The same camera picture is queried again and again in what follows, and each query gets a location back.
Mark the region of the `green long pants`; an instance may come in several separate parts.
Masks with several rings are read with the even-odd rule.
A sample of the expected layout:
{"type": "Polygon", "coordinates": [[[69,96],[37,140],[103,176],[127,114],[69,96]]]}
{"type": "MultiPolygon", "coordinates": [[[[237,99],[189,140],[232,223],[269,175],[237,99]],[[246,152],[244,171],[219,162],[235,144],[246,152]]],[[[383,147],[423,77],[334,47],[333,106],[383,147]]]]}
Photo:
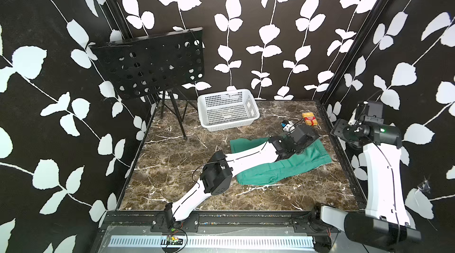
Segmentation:
{"type": "Polygon", "coordinates": [[[237,182],[241,185],[271,185],[331,162],[332,159],[322,142],[317,140],[301,154],[294,154],[289,159],[261,164],[240,172],[237,182]]]}

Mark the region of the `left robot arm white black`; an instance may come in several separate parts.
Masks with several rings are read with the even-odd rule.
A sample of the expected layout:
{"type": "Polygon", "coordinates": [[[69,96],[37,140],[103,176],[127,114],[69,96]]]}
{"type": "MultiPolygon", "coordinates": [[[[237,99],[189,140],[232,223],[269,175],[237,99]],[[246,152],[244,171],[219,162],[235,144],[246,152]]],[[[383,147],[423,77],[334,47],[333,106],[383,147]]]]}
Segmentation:
{"type": "Polygon", "coordinates": [[[268,138],[259,146],[238,153],[215,152],[202,167],[200,178],[179,201],[168,203],[164,215],[168,226],[187,219],[202,202],[229,189],[231,180],[255,166],[288,161],[319,139],[314,129],[305,124],[288,124],[284,132],[268,138]]]}

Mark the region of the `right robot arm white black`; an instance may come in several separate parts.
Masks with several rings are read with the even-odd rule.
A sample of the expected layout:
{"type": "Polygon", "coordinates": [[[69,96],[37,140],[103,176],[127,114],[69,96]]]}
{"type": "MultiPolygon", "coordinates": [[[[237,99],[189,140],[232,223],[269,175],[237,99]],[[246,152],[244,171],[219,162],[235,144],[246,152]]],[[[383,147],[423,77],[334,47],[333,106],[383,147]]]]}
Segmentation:
{"type": "Polygon", "coordinates": [[[397,127],[384,123],[383,104],[359,102],[351,119],[337,120],[331,134],[362,149],[367,166],[367,205],[364,213],[317,206],[310,221],[336,228],[350,241],[390,253],[404,253],[420,243],[421,233],[411,227],[402,193],[402,136],[397,127]]]}

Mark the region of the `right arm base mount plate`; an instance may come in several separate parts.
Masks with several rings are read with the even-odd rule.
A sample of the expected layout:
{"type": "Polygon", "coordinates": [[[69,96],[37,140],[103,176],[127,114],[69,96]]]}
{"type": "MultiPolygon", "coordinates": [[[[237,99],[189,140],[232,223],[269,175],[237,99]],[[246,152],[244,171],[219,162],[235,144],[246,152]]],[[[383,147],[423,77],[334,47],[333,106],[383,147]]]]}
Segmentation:
{"type": "Polygon", "coordinates": [[[340,233],[336,227],[329,225],[320,220],[320,217],[315,212],[308,212],[305,215],[292,215],[290,223],[296,233],[309,232],[312,234],[327,234],[340,233]]]}

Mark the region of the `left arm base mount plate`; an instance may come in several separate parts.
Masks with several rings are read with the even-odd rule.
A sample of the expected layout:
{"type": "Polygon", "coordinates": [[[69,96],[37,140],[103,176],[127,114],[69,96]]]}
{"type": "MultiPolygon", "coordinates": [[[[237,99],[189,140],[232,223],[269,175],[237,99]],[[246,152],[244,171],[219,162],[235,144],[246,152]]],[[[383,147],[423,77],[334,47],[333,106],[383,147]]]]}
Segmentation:
{"type": "Polygon", "coordinates": [[[185,232],[197,232],[199,229],[199,219],[200,215],[198,213],[191,213],[189,217],[183,221],[174,221],[171,223],[168,221],[170,219],[170,215],[159,212],[156,215],[156,218],[152,222],[152,226],[150,227],[151,232],[160,232],[164,233],[171,233],[173,229],[183,229],[185,232]]]}

